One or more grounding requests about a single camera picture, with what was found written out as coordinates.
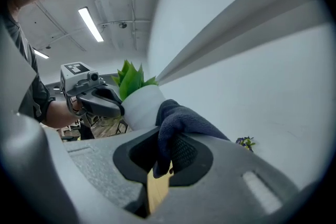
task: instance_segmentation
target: dark sleeve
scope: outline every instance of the dark sleeve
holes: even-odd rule
[[[36,77],[33,80],[32,87],[33,87],[33,99],[36,104],[39,106],[34,106],[34,118],[37,119],[39,122],[42,122],[45,120],[47,115],[47,110],[50,105],[50,103],[54,100],[50,97],[49,90],[47,87],[44,86],[44,84],[41,81],[40,75],[38,73],[37,69],[37,62],[36,62],[36,56],[34,50],[29,46],[31,50],[31,67],[36,72]]]

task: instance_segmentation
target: person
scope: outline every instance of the person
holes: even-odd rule
[[[7,5],[2,10],[2,17],[9,35],[20,53],[36,71],[36,77],[24,96],[19,112],[34,117],[49,127],[58,129],[70,125],[79,118],[70,113],[65,101],[54,101],[50,97],[48,89],[40,79],[34,50],[29,45],[18,23],[18,15],[22,7],[35,1],[37,0],[7,0]],[[72,105],[74,110],[81,109],[80,102],[75,101]]]

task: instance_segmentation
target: fluorescent light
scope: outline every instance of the fluorescent light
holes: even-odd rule
[[[44,59],[48,59],[48,58],[49,58],[48,55],[43,54],[42,52],[40,52],[40,51],[38,51],[38,50],[36,50],[36,49],[34,49],[34,52],[35,52],[36,55],[39,55],[39,56],[41,56],[41,57],[44,58]]]
[[[97,40],[97,42],[102,42],[104,41],[103,38],[101,37],[100,33],[98,32],[98,29],[94,25],[94,22],[90,16],[88,8],[81,8],[78,10],[80,16],[82,16],[82,19],[84,20],[85,24],[93,34],[94,38]]]

